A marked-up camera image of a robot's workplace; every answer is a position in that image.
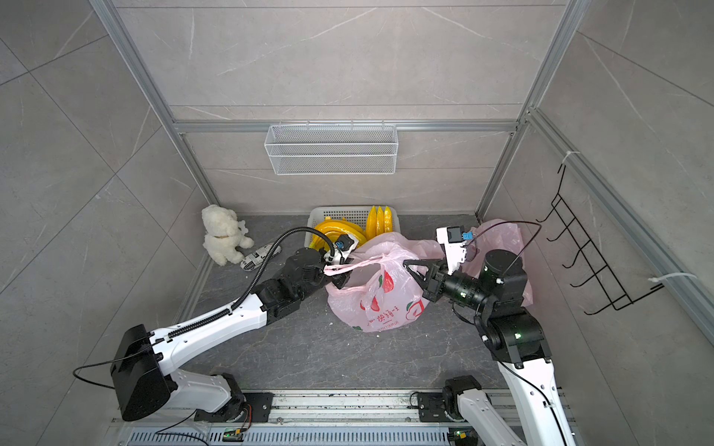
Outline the pink printed plastic bag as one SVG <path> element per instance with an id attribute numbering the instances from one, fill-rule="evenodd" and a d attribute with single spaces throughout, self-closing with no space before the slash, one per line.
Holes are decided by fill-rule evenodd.
<path id="1" fill-rule="evenodd" d="M 422 289 L 403 262 L 443 257 L 442 247 L 435 241 L 409 240 L 397 232 L 379 235 L 353 251 L 348 264 L 325 268 L 325 275 L 335 280 L 348 278 L 342 287 L 325 287 L 329 307 L 340 321 L 365 333 L 412 323 L 429 301 L 422 297 Z"/>

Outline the orange-yellow banana bunch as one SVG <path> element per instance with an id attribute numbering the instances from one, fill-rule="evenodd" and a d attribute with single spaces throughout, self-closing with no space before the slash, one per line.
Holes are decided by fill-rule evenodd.
<path id="1" fill-rule="evenodd" d="M 325 234 L 332 242 L 338 241 L 340 235 L 353 235 L 358 240 L 358 245 L 364 245 L 368 239 L 366 233 L 358 225 L 351 223 L 345 219 L 325 219 L 318 223 L 316 230 Z"/>

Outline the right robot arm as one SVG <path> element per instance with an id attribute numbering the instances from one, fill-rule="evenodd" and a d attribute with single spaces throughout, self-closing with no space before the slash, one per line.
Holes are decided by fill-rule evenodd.
<path id="1" fill-rule="evenodd" d="M 446 412 L 468 422 L 486 445 L 575 444 L 546 336 L 522 304 L 527 274 L 521 258 L 492 250 L 477 277 L 449 272 L 444 260 L 405 260 L 403 266 L 429 301 L 447 297 L 473 310 L 472 324 L 507 382 L 525 437 L 518 437 L 471 376 L 446 382 Z"/>

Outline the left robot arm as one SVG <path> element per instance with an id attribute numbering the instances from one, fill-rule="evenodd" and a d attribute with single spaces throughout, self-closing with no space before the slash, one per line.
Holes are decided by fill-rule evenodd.
<path id="1" fill-rule="evenodd" d="M 343 284 L 345 275 L 328 276 L 327 266 L 343 265 L 348 256 L 301 248 L 273 278 L 254 286 L 242 302 L 216 308 L 192 320 L 148 331 L 128 329 L 110 367 L 123 420 L 138 421 L 163 409 L 192 410 L 200 421 L 236 420 L 247 399 L 227 373 L 201 375 L 183 370 L 196 356 L 297 311 L 327 284 Z"/>

